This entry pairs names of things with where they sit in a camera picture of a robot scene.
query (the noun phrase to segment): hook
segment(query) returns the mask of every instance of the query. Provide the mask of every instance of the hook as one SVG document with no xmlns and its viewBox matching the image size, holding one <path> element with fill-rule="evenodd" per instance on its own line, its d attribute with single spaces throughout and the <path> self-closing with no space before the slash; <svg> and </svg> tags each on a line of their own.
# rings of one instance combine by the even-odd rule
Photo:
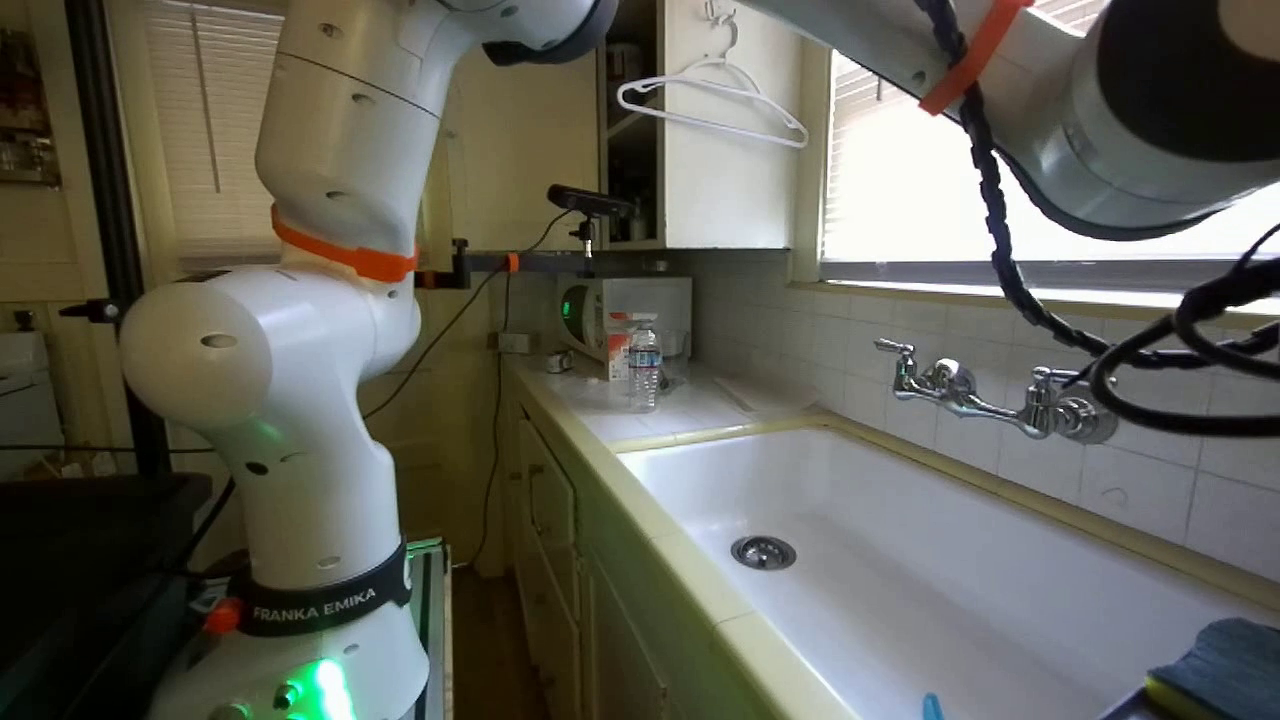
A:
<svg viewBox="0 0 1280 720">
<path fill-rule="evenodd" d="M 728 26 L 723 48 L 720 48 L 720 52 L 709 52 L 710 60 L 723 60 L 723 57 L 734 48 L 734 37 L 739 37 L 739 26 L 734 26 L 734 0 L 728 0 L 728 4 L 703 0 L 703 21 L 710 23 L 710 30 L 715 30 L 715 26 Z"/>
</svg>

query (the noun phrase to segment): green light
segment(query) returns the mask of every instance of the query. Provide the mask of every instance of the green light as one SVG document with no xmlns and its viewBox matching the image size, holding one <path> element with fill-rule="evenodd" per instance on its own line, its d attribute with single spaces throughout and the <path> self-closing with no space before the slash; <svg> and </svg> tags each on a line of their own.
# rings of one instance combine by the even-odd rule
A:
<svg viewBox="0 0 1280 720">
<path fill-rule="evenodd" d="M 335 660 L 314 664 L 323 720 L 357 720 L 346 672 Z"/>
<path fill-rule="evenodd" d="M 274 422 L 256 422 L 256 431 L 265 431 L 265 441 L 285 444 L 285 431 Z"/>
<path fill-rule="evenodd" d="M 300 666 L 296 680 L 280 689 L 280 701 L 287 705 L 287 720 L 357 720 L 339 660 Z"/>
</svg>

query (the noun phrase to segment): sink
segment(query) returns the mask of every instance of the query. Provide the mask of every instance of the sink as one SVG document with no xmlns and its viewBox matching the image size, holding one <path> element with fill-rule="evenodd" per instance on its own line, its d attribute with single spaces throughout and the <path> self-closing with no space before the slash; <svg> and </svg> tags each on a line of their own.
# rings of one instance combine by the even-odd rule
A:
<svg viewBox="0 0 1280 720">
<path fill-rule="evenodd" d="M 1105 716 L 1218 617 L 1163 565 L 830 426 L 621 451 L 853 716 Z"/>
</svg>

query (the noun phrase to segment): faucet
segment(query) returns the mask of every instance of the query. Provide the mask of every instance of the faucet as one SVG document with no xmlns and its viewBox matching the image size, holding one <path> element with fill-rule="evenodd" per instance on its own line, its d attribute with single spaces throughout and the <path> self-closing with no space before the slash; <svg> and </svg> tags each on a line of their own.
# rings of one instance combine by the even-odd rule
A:
<svg viewBox="0 0 1280 720">
<path fill-rule="evenodd" d="M 926 396 L 944 403 L 950 415 L 1002 419 L 1032 441 L 1058 431 L 1077 444 L 1105 444 L 1119 426 L 1119 419 L 1106 408 L 1098 408 L 1067 366 L 1035 366 L 1023 391 L 1023 408 L 1007 413 L 975 391 L 972 370 L 957 357 L 939 357 L 926 363 L 926 370 L 920 370 L 914 342 L 881 337 L 874 348 L 895 352 L 895 400 Z"/>
</svg>

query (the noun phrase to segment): orange ring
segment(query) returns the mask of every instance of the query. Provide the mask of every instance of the orange ring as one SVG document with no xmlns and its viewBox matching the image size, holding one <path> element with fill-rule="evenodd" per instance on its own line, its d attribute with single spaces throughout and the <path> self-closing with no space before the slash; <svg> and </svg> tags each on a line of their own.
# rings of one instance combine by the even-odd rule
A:
<svg viewBox="0 0 1280 720">
<path fill-rule="evenodd" d="M 357 275 L 379 279 L 379 283 L 398 283 L 409 273 L 414 273 L 414 255 L 395 255 L 395 253 L 374 253 L 374 247 L 346 247 L 331 244 L 323 237 L 292 227 L 280 209 L 271 209 L 271 227 L 280 244 L 323 255 L 331 262 L 352 269 Z"/>
<path fill-rule="evenodd" d="M 1032 0 L 992 0 L 985 23 L 975 26 L 966 52 L 959 65 L 950 65 L 950 70 L 944 79 L 931 83 L 931 91 L 920 99 L 920 108 L 926 116 L 950 108 L 972 83 L 975 76 L 985 76 L 985 66 L 992 65 L 996 48 L 1002 44 L 1011 21 L 1032 7 Z"/>
</svg>

